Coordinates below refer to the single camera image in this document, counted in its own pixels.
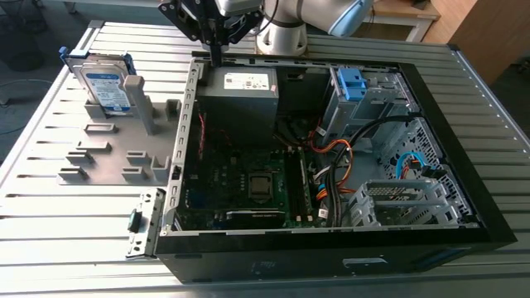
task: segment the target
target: slotted metal table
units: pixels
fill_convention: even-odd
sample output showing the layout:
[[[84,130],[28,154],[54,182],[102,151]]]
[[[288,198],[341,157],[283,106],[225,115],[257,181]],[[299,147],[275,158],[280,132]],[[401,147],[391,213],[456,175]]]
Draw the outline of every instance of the slotted metal table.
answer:
[[[152,101],[181,98],[190,51],[200,45],[176,28],[92,22],[77,48],[98,53],[126,50]],[[56,182],[64,153],[85,137],[81,128],[90,122],[82,107],[86,94],[64,67],[0,168],[0,293],[499,297],[508,292],[509,297],[527,297],[530,141],[461,53],[445,45],[316,35],[309,36],[308,49],[309,57],[416,65],[518,242],[421,274],[181,285],[157,260],[122,257],[128,215],[145,187]],[[253,41],[241,40],[230,51],[253,53]]]

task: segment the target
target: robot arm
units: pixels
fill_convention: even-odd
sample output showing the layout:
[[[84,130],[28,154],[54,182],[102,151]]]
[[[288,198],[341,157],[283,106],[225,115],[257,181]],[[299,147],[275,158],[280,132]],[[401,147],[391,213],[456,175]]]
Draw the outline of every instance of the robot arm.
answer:
[[[228,42],[237,43],[259,21],[260,0],[170,0],[157,9],[192,41],[200,40],[220,66]]]
[[[373,0],[169,0],[157,7],[189,40],[200,40],[220,66],[228,43],[237,43],[263,20],[259,50],[271,55],[301,55],[307,47],[305,25],[337,37],[359,27]]]

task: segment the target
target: motherboard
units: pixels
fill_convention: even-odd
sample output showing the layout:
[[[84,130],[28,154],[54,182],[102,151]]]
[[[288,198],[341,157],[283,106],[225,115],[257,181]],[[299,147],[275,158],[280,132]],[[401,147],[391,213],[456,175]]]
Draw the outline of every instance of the motherboard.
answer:
[[[182,230],[296,228],[312,225],[304,152],[210,149],[188,170]]]

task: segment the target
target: blue cable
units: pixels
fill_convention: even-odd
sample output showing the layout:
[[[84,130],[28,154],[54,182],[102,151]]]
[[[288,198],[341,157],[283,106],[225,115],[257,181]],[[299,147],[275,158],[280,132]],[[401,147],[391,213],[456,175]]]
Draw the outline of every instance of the blue cable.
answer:
[[[403,161],[408,155],[413,156],[413,158],[419,161],[421,167],[424,167],[427,165],[427,163],[424,162],[424,159],[423,159],[423,154],[412,152],[412,151],[404,152],[399,156],[397,163],[396,163],[396,179],[399,179],[399,177],[400,177],[400,172],[403,170]]]

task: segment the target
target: power supply label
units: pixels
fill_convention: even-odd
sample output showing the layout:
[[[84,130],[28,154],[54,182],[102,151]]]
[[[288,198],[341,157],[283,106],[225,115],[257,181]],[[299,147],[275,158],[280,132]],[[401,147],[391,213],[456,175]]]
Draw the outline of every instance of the power supply label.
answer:
[[[226,73],[224,89],[268,90],[268,75],[265,73]]]
[[[118,89],[121,80],[117,74],[86,73],[98,104],[112,112],[125,112],[130,108],[125,92]]]

